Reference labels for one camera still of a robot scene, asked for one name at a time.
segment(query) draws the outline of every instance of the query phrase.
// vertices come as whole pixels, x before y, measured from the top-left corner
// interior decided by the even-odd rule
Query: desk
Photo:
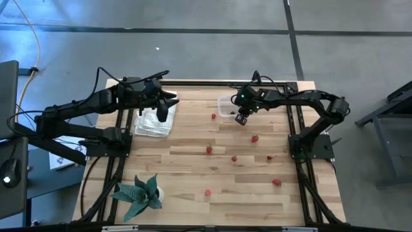
[[[299,91],[315,89],[312,81],[297,83]],[[108,80],[106,87],[114,84],[115,81]],[[240,126],[233,119],[219,116],[211,119],[211,114],[217,113],[216,99],[233,95],[236,90],[224,86],[164,86],[164,89],[178,92],[180,99],[172,131],[167,138],[134,136],[122,180],[124,184],[133,184],[135,175],[146,181],[157,173],[158,185],[165,193],[163,209],[147,208],[128,224],[304,225],[295,164],[288,153],[290,131],[285,107],[269,112],[261,110],[248,118],[246,126]],[[317,120],[313,109],[302,109],[307,126]],[[117,113],[99,115],[97,127],[114,126],[116,117]],[[250,141],[254,134],[259,135],[257,143]],[[212,155],[205,152],[208,144],[213,146]],[[238,156],[236,163],[230,159],[233,155]],[[268,155],[274,157],[270,162]],[[102,191],[107,162],[108,159],[102,157],[91,171],[84,192],[84,209],[88,209]],[[313,163],[320,196],[336,216],[345,221],[333,168],[324,160]],[[283,185],[274,186],[274,178],[281,179]],[[205,197],[206,189],[211,189],[210,197]],[[308,202],[311,216],[315,218],[310,197]],[[111,197],[108,197],[105,219],[110,205]],[[129,205],[118,203],[116,224],[123,224]],[[78,218],[79,198],[73,219]]]

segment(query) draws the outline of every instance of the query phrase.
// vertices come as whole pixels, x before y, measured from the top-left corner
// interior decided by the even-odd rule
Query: artificial plant
[[[124,215],[123,221],[127,222],[134,216],[143,212],[148,206],[152,209],[161,209],[162,203],[156,195],[156,176],[151,177],[147,183],[139,180],[135,175],[135,185],[117,183],[120,191],[112,194],[111,197],[124,202],[130,202],[129,211]]]

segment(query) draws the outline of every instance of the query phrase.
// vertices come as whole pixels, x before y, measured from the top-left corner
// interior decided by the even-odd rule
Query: gray floor
[[[19,2],[38,24],[287,29],[282,0]],[[12,3],[0,14],[0,23],[24,22]],[[290,7],[297,30],[412,30],[411,1],[290,0]],[[287,35],[38,34],[42,72],[27,91],[25,110],[87,96],[98,66],[118,77],[169,69],[168,78],[249,79],[259,70],[276,80],[296,80]],[[411,231],[412,186],[376,189],[376,181],[390,178],[391,173],[372,126],[358,129],[354,121],[411,80],[412,38],[298,36],[297,44],[305,80],[315,81],[320,90],[346,96],[351,104],[351,114],[330,132],[334,138],[343,137],[334,151],[347,221]],[[32,66],[37,56],[30,31],[2,31],[0,50],[0,61],[17,59],[25,67]],[[19,89],[25,80],[19,79]],[[105,80],[101,79],[98,88],[103,88]],[[76,122],[87,123],[82,118]],[[36,199],[33,217],[47,224],[70,221],[78,188]],[[53,200],[56,196],[65,202],[64,211],[57,212],[62,202]],[[0,226],[18,226],[18,217],[2,220]]]

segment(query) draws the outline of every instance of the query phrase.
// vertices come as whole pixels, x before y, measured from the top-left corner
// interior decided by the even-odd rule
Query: strawberry
[[[210,197],[212,195],[212,191],[210,189],[206,189],[205,196]]]
[[[257,142],[259,140],[259,136],[258,135],[253,135],[252,136],[252,142]]]
[[[282,185],[282,182],[281,182],[281,180],[279,180],[279,179],[274,179],[274,180],[272,181],[272,183],[273,183],[274,185],[276,185],[276,186]]]
[[[208,146],[206,147],[206,153],[207,153],[208,155],[210,155],[210,154],[212,153],[212,151],[213,151],[212,145],[208,145]]]

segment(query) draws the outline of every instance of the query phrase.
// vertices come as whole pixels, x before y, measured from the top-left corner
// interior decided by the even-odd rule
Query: white cloth
[[[157,109],[145,109],[142,116],[137,115],[135,121],[135,135],[147,135],[152,137],[166,137],[172,130],[174,113],[176,112],[176,105],[169,108],[167,120],[159,122],[156,116]]]

